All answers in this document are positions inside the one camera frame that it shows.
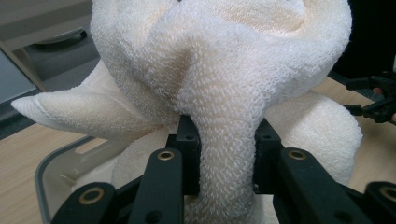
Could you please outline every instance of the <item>brass grommet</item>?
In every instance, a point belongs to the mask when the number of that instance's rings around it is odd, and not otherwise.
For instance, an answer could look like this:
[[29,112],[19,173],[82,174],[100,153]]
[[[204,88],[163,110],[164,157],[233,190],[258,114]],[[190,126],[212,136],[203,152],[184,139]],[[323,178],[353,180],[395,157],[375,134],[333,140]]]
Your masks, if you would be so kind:
[[288,155],[290,157],[292,157],[293,159],[298,160],[298,161],[303,161],[303,160],[306,159],[305,154],[302,151],[299,151],[299,150],[292,150],[292,151],[289,152]]
[[396,203],[396,188],[384,186],[379,189],[379,192],[381,192],[382,196],[384,196],[385,198]]
[[[89,193],[96,193],[97,195],[93,198],[87,198]],[[81,204],[92,204],[101,200],[104,195],[105,195],[105,191],[103,189],[99,187],[94,187],[82,193],[81,196],[79,196],[78,200]]]
[[161,161],[170,161],[175,157],[175,153],[171,151],[162,151],[158,153],[157,158]]

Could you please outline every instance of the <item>terry cloth towel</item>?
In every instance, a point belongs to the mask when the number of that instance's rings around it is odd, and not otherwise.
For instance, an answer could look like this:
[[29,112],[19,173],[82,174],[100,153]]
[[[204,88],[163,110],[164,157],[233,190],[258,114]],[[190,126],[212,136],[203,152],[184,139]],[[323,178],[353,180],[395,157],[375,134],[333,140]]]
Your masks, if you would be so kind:
[[[132,120],[150,125],[138,135],[174,125],[179,114],[198,127],[201,193],[186,203],[186,221],[249,223],[254,132],[270,105],[303,94],[331,70],[348,42],[347,0],[94,0],[92,9],[103,63],[134,106],[139,117]],[[120,106],[114,102],[103,106]],[[108,118],[112,109],[103,106],[87,113],[99,114],[91,125],[128,114]],[[55,124],[72,130],[83,123],[77,116]],[[135,134],[141,124],[124,129]],[[101,128],[113,137],[124,130]]]

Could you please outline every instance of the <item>crumpled towel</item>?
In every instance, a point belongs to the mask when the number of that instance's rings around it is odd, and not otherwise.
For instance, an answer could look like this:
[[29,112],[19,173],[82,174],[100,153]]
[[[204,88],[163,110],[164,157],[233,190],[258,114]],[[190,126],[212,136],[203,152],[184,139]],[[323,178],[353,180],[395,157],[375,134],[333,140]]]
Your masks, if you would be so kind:
[[[179,114],[198,127],[201,194],[187,202],[186,222],[250,222],[254,131],[270,105],[331,70],[348,42],[347,0],[94,0],[92,9],[104,65],[143,117],[134,120],[152,125],[143,133],[175,125]],[[111,114],[98,109],[88,126]]]

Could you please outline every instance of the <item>metal ring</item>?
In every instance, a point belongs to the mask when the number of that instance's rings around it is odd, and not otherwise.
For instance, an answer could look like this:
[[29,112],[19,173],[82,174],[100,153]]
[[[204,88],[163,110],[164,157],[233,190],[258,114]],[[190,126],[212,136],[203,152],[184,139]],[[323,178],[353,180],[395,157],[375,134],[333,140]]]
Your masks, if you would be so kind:
[[160,161],[170,161],[175,157],[175,153],[173,153],[172,151],[162,151],[160,153],[158,153],[157,158]]
[[396,188],[391,188],[388,186],[384,186],[382,188],[379,189],[379,192],[381,192],[381,194],[396,203]]
[[[86,196],[92,192],[96,192],[98,195],[92,199],[87,199]],[[96,203],[99,200],[101,200],[104,195],[105,195],[105,191],[103,189],[101,189],[99,187],[94,187],[94,188],[86,190],[83,194],[81,194],[81,196],[79,196],[78,200],[81,204],[92,204],[92,203]]]
[[299,151],[299,150],[292,150],[292,151],[289,152],[288,155],[290,157],[292,157],[293,159],[298,160],[298,161],[303,161],[303,160],[306,159],[305,154],[302,151]]

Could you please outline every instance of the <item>table surface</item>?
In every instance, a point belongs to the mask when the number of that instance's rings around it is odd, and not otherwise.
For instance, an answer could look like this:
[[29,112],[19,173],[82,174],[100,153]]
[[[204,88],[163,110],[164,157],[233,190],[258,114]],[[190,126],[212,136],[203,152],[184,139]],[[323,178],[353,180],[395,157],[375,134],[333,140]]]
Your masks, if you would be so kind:
[[[327,78],[315,88],[340,104],[370,100]],[[396,183],[396,126],[357,117],[363,133],[349,186],[363,191],[371,181]],[[35,124],[0,141],[0,223],[41,223],[35,194],[35,169],[53,150],[83,137]]]

